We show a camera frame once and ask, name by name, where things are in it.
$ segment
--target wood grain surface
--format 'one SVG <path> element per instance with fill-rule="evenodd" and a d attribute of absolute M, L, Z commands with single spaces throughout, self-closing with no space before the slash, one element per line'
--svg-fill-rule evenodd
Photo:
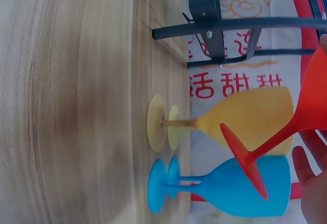
<path fill-rule="evenodd" d="M 0 223 L 183 223 L 190 196 L 147 206 L 157 158 L 146 110 L 159 93 L 189 117 L 184 0 L 0 0 Z"/>

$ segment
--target metal stand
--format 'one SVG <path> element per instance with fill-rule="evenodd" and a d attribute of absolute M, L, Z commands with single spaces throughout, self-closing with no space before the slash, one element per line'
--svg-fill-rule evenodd
<path fill-rule="evenodd" d="M 319 35 L 327 29 L 327 20 L 322 18 L 259 17 L 222 20 L 219 0 L 189 0 L 189 8 L 193 19 L 188 19 L 184 14 L 187 24 L 152 30 L 152 37 L 156 40 L 192 34 L 201 35 L 211 60 L 189 62 L 188 67 L 242 62 L 253 56 L 312 54 L 315 52 L 314 49 L 256 50 L 256 45 L 262 28 L 312 28 L 319 29 L 317 31 Z M 223 31 L 237 29 L 250 29 L 246 54 L 236 58 L 225 58 Z"/>

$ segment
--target blue glass base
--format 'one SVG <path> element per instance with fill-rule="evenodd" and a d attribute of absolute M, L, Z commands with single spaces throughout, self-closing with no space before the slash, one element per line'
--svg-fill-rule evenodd
<path fill-rule="evenodd" d="M 180 168 L 179 161 L 177 157 L 173 157 L 169 164 L 168 169 L 168 184 L 178 186 L 180 178 Z M 176 189 L 168 189 L 168 196 L 171 199 L 175 199 L 177 197 L 178 191 Z"/>
<path fill-rule="evenodd" d="M 166 202 L 166 181 L 168 179 L 165 162 L 158 159 L 152 166 L 148 183 L 148 205 L 153 213 L 159 213 Z"/>

